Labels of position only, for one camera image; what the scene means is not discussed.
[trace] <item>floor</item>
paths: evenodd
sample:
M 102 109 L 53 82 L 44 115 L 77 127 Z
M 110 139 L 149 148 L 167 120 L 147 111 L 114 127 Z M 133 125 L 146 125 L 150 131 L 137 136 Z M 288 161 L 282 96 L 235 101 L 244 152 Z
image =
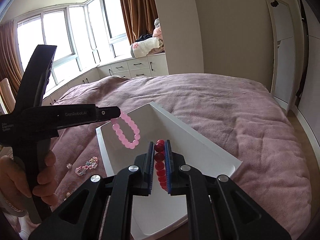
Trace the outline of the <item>floor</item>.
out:
M 315 153 L 309 142 L 308 136 L 306 135 L 304 129 L 302 128 L 300 122 L 298 121 L 295 114 L 290 111 L 288 114 L 288 120 L 293 126 L 296 137 L 301 143 L 302 150 L 306 156 L 306 162 L 310 173 L 310 184 L 312 190 L 312 200 L 311 200 L 311 219 L 316 214 L 318 208 L 320 207 L 320 171 L 319 165 L 316 160 Z M 176 239 L 189 239 L 188 223 L 177 228 L 171 233 L 160 238 L 160 240 L 176 240 Z
M 302 151 L 304 152 L 306 157 L 307 166 L 310 173 L 310 184 L 311 184 L 311 191 L 312 191 L 311 218 L 313 218 L 320 207 L 319 165 L 318 165 L 315 153 L 312 149 L 312 146 L 309 142 L 308 136 L 306 135 L 297 117 L 292 111 L 289 111 L 289 114 L 287 117 L 291 125 L 294 127 L 294 130 L 296 132 L 296 137 L 300 141 L 302 146 Z

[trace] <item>pink blanket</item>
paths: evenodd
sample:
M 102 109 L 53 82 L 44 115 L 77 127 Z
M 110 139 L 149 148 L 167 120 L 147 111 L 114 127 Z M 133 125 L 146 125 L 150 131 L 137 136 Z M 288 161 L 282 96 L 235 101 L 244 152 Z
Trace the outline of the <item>pink blanket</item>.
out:
M 234 181 L 297 239 L 310 221 L 308 168 L 293 127 L 260 83 L 211 74 L 110 76 L 70 89 L 57 104 L 94 103 L 129 112 L 150 101 L 243 161 Z M 99 159 L 94 172 L 106 176 L 95 131 L 102 124 L 65 129 L 52 140 L 60 203 L 90 177 L 92 172 L 78 177 L 74 169 L 92 156 Z

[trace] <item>window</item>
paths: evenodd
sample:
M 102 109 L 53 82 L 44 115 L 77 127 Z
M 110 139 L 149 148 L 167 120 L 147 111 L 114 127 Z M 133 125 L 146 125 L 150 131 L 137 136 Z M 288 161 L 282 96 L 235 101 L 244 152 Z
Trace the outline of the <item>window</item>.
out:
M 65 12 L 57 11 L 43 15 L 44 35 L 47 45 L 56 45 L 54 60 L 73 54 L 68 38 Z
M 101 62 L 108 62 L 113 55 L 110 50 L 108 36 L 103 21 L 100 0 L 88 4 L 89 21 L 92 28 L 95 46 L 98 49 Z
M 18 21 L 17 35 L 23 70 L 38 44 L 57 46 L 46 91 L 84 69 L 131 56 L 120 0 L 39 10 Z
M 125 34 L 125 26 L 122 15 L 120 0 L 104 0 L 110 37 L 114 38 Z
M 18 22 L 17 34 L 23 70 L 38 44 L 57 46 L 46 91 L 80 71 L 77 54 L 70 44 L 66 8 L 43 12 Z
M 96 64 L 93 50 L 91 48 L 87 24 L 85 21 L 84 8 L 81 7 L 70 7 L 70 22 L 73 38 L 75 40 L 75 45 L 77 53 L 79 55 L 80 63 L 82 69 L 88 68 Z
M 130 43 L 126 34 L 120 0 L 103 0 L 108 37 L 114 57 L 128 55 Z
M 40 15 L 18 23 L 18 44 L 22 68 L 26 70 L 36 46 L 44 44 Z

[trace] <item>finger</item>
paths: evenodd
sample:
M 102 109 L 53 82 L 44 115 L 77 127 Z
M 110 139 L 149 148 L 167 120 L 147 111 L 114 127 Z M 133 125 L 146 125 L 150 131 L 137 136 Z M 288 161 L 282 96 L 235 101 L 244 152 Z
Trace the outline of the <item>finger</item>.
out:
M 52 151 L 49 151 L 46 157 L 44 158 L 44 163 L 45 165 L 53 166 L 56 163 L 56 156 Z
M 56 175 L 56 169 L 54 166 L 46 167 L 38 174 L 37 180 L 40 185 L 47 184 L 54 180 Z
M 38 197 L 46 197 L 54 194 L 57 189 L 57 182 L 55 180 L 44 184 L 44 185 L 37 185 L 33 188 L 32 193 Z
M 44 203 L 47 203 L 49 206 L 55 206 L 58 204 L 58 197 L 56 194 L 53 194 L 51 196 L 41 197 L 42 201 Z
M 4 165 L 2 166 L 4 167 L 4 173 L 14 182 L 17 189 L 23 195 L 31 198 L 32 195 L 25 172 L 8 156 L 1 158 L 1 161 L 4 162 Z

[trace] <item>window frame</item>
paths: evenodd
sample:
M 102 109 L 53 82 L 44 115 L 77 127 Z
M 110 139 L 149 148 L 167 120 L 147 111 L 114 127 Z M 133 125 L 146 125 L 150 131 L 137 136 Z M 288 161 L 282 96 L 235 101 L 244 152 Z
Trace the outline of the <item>window frame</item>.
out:
M 42 26 L 42 34 L 43 34 L 43 39 L 44 39 L 44 44 L 46 44 L 46 38 L 45 38 L 45 33 L 44 33 L 44 24 L 43 24 L 43 16 L 46 13 L 51 13 L 51 12 L 55 12 L 55 11 L 64 11 L 65 13 L 65 21 L 66 21 L 66 28 L 67 28 L 67 34 L 68 34 L 68 38 L 69 38 L 69 43 L 70 43 L 70 48 L 72 51 L 72 54 L 67 55 L 61 59 L 56 60 L 53 65 L 52 65 L 52 69 L 54 70 L 54 68 L 70 61 L 73 59 L 77 60 L 78 66 L 79 66 L 79 70 L 80 73 L 83 71 L 83 68 L 81 66 L 80 63 L 80 59 L 76 50 L 76 45 L 75 45 L 75 41 L 74 41 L 74 37 L 73 37 L 73 33 L 72 33 L 72 27 L 71 27 L 71 21 L 70 21 L 70 13 L 69 13 L 69 8 L 70 7 L 83 7 L 84 10 L 84 16 L 85 16 L 85 22 L 86 22 L 86 26 L 87 26 L 87 32 L 88 32 L 88 36 L 89 36 L 89 41 L 90 41 L 90 45 L 92 48 L 92 53 L 93 53 L 93 58 L 95 61 L 95 66 L 92 67 L 97 67 L 101 64 L 101 59 L 100 59 L 100 55 L 99 55 L 99 51 L 97 49 L 95 40 L 94 40 L 94 36 L 93 36 L 93 31 L 92 31 L 92 26 L 91 26 L 91 22 L 90 22 L 90 16 L 89 16 L 89 11 L 88 11 L 88 4 L 90 2 L 92 2 L 93 0 L 87 0 L 84 3 L 71 3 L 71 4 L 61 4 L 61 5 L 56 5 L 56 6 L 50 6 L 50 7 L 46 7 L 46 8 L 41 8 L 41 9 L 37 9 L 31 12 L 28 12 L 26 14 L 23 14 L 17 18 L 14 19 L 14 25 L 16 26 L 15 28 L 15 32 L 14 32 L 14 38 L 15 38 L 15 43 L 16 43 L 16 51 L 17 51 L 17 56 L 18 56 L 18 61 L 19 61 L 19 67 L 21 70 L 21 73 L 24 73 L 23 67 L 22 67 L 22 62 L 21 62 L 21 57 L 20 57 L 20 50 L 19 50 L 19 43 L 18 43 L 18 23 L 26 20 L 28 18 L 32 18 L 34 16 L 40 15 L 41 17 L 41 26 Z M 122 57 L 122 55 L 120 56 L 116 56 L 114 49 L 113 49 L 113 44 L 117 43 L 119 41 L 123 41 L 127 39 L 127 34 L 123 33 L 121 35 L 118 35 L 116 37 L 111 38 L 110 35 L 110 29 L 109 29 L 109 24 L 108 24 L 108 19 L 107 19 L 107 11 L 105 9 L 105 3 L 104 0 L 99 0 L 100 2 L 100 6 L 101 6 L 101 11 L 102 11 L 102 17 L 103 17 L 103 23 L 105 26 L 105 31 L 107 34 L 107 38 L 108 38 L 108 43 L 110 46 L 110 50 L 111 53 L 113 55 L 114 59 L 120 58 Z M 52 77 L 54 79 L 54 82 L 56 83 L 56 86 L 59 85 L 59 83 L 57 82 L 56 76 L 54 74 L 54 71 L 52 71 Z

